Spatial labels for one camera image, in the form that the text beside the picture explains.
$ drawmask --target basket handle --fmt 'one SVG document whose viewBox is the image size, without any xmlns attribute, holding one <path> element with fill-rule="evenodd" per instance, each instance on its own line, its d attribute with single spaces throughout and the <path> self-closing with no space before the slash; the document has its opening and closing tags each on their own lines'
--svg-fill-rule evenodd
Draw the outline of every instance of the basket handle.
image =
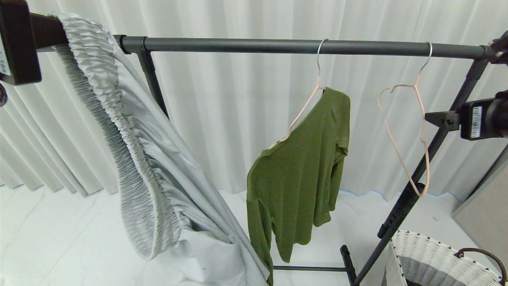
<svg viewBox="0 0 508 286">
<path fill-rule="evenodd" d="M 495 262 L 497 262 L 499 265 L 499 268 L 501 269 L 501 281 L 499 283 L 502 286 L 504 286 L 506 284 L 506 268 L 504 267 L 503 263 L 501 262 L 501 260 L 499 258 L 497 258 L 492 253 L 485 251 L 483 249 L 479 249 L 479 248 L 462 248 L 455 254 L 455 256 L 458 258 L 464 257 L 464 252 L 466 252 L 466 251 L 479 252 L 479 253 L 485 254 L 486 256 L 492 258 Z"/>
</svg>

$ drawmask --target green shirt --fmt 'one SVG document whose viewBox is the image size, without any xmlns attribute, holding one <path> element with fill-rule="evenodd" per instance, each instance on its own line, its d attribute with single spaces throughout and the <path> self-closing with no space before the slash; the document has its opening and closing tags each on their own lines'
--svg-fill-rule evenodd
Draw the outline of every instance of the green shirt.
<svg viewBox="0 0 508 286">
<path fill-rule="evenodd" d="M 272 273 L 271 232 L 289 262 L 312 225 L 331 220 L 349 143 L 350 99 L 326 88 L 288 139 L 264 150 L 247 176 L 247 215 L 254 249 Z M 273 277 L 268 280 L 273 285 Z"/>
</svg>

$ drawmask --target label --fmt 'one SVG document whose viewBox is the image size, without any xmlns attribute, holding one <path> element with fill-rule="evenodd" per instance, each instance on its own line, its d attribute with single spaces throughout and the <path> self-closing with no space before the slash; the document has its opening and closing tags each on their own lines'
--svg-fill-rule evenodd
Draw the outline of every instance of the label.
<svg viewBox="0 0 508 286">
<path fill-rule="evenodd" d="M 482 107 L 473 107 L 473 116 L 471 118 L 471 138 L 478 138 L 482 128 Z"/>
<path fill-rule="evenodd" d="M 0 36 L 0 72 L 6 75 L 11 75 L 9 69 L 9 62 L 7 61 L 7 55 L 5 54 L 4 43 Z"/>
</svg>

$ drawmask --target white marble floor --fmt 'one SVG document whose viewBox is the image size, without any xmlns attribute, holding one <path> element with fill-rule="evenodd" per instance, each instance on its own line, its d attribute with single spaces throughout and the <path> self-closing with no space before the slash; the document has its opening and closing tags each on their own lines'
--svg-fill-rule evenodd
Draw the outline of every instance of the white marble floor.
<svg viewBox="0 0 508 286">
<path fill-rule="evenodd" d="M 242 227 L 247 229 L 245 193 L 223 193 Z M 155 262 L 139 258 L 124 234 L 119 195 L 105 191 L 83 198 L 66 190 L 53 193 L 41 187 L 10 190 L 0 187 L 1 286 L 171 286 Z M 377 193 L 356 197 L 341 192 L 332 221 L 313 230 L 312 241 L 296 245 L 292 265 L 342 266 L 340 247 L 347 244 L 359 271 L 378 242 L 380 224 L 395 200 Z M 422 198 L 403 229 L 429 235 L 455 248 L 474 247 L 451 219 L 457 201 L 449 194 Z M 272 248 L 274 263 L 282 264 Z M 481 255 L 474 256 L 491 267 Z M 380 285 L 382 259 L 362 285 Z M 344 273 L 275 271 L 276 286 L 348 285 Z"/>
</svg>

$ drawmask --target curtain fold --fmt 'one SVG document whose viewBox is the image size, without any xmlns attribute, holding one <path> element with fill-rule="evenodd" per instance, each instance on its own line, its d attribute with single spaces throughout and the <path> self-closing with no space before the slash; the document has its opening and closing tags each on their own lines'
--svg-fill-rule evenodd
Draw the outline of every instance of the curtain fold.
<svg viewBox="0 0 508 286">
<path fill-rule="evenodd" d="M 102 23 L 114 34 L 149 37 L 328 38 L 485 45 L 508 27 L 508 18 L 502 13 L 508 10 L 508 3 L 495 0 L 28 3 L 35 13 L 75 12 Z M 315 55 L 152 55 L 172 123 L 217 187 L 230 192 L 246 189 L 246 174 L 252 163 L 263 149 L 286 134 L 310 96 L 317 76 Z M 128 58 L 143 74 L 136 56 Z M 2 143 L 9 138 L 11 149 L 14 144 L 25 154 L 46 152 L 41 159 L 24 161 L 27 168 L 35 170 L 29 175 L 35 177 L 30 184 L 54 181 L 55 188 L 66 186 L 81 194 L 102 187 L 114 192 L 116 175 L 98 126 L 74 104 L 76 97 L 71 96 L 73 91 L 59 59 L 53 54 L 39 54 L 39 59 L 41 83 L 7 87 L 11 102 L 3 109 L 8 110 L 19 130 L 7 131 L 2 122 Z M 341 188 L 358 195 L 376 190 L 385 199 L 393 198 L 407 178 L 383 127 L 377 97 L 386 87 L 413 84 L 425 58 L 322 55 L 320 61 L 321 85 L 343 91 L 352 102 L 351 149 Z M 470 64 L 470 60 L 430 60 L 419 84 L 427 111 L 448 110 Z M 506 66 L 490 65 L 470 99 L 493 97 L 505 90 L 507 76 Z M 400 90 L 384 97 L 382 105 L 406 164 L 415 168 L 423 149 L 418 141 L 422 119 L 414 94 Z M 20 117 L 31 133 L 18 123 Z M 429 125 L 425 134 L 429 141 L 436 130 Z M 14 133 L 22 134 L 29 142 L 34 137 L 39 142 L 26 145 L 24 151 L 25 145 L 12 141 L 18 138 Z M 469 142 L 460 139 L 458 132 L 450 133 L 431 164 L 429 193 L 449 191 L 460 200 L 466 199 L 505 146 L 503 139 Z M 3 158 L 4 152 L 2 155 L 3 166 L 9 167 L 2 171 L 0 180 L 24 183 L 22 177 L 28 174 L 19 174 L 17 167 L 7 162 L 14 158 Z M 48 178 L 38 177 L 42 162 L 52 176 L 48 172 Z"/>
</svg>

